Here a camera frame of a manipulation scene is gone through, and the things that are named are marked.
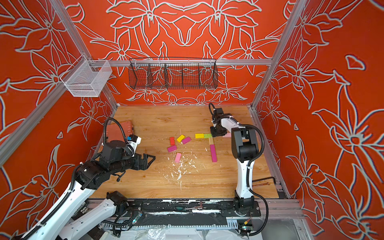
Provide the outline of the dark magenta block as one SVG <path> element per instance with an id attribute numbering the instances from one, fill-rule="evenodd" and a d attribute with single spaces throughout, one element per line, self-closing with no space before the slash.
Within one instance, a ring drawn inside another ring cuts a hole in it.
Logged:
<path id="1" fill-rule="evenodd" d="M 212 155 L 215 155 L 215 154 L 216 154 L 216 148 L 215 148 L 215 145 L 210 145 L 210 151 L 211 151 L 211 154 L 212 154 Z"/>

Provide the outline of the magenta block top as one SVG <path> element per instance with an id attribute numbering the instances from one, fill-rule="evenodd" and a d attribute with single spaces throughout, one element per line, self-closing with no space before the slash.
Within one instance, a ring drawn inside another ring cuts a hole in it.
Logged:
<path id="1" fill-rule="evenodd" d="M 192 139 L 190 137 L 186 137 L 182 140 L 182 144 L 185 145 L 187 143 L 189 143 Z"/>

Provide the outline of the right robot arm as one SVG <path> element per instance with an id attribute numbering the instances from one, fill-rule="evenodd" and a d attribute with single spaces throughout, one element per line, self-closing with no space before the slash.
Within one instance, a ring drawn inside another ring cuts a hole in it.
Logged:
<path id="1" fill-rule="evenodd" d="M 223 137 L 231 134 L 231 150 L 237 161 L 238 182 L 234 197 L 234 210 L 239 214 L 247 214 L 254 208 L 255 196 L 253 191 L 252 173 L 255 160 L 264 152 L 265 140 L 262 132 L 254 125 L 241 124 L 231 114 L 225 114 L 223 109 L 209 104 L 212 116 L 210 127 L 212 137 Z"/>

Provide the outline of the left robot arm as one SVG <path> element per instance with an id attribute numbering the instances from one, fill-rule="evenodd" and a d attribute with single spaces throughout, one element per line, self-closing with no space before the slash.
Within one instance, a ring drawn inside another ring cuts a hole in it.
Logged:
<path id="1" fill-rule="evenodd" d="M 16 238 L 78 240 L 107 218 L 114 215 L 123 216 L 131 207 L 125 196 L 114 191 L 108 193 L 90 212 L 70 222 L 82 208 L 82 204 L 111 176 L 121 179 L 127 170 L 145 171 L 150 167 L 156 157 L 138 154 L 136 149 L 140 143 L 141 138 L 135 135 L 130 135 L 124 141 L 112 140 L 104 143 L 101 152 L 74 169 L 67 189 L 43 218 L 25 234 Z"/>

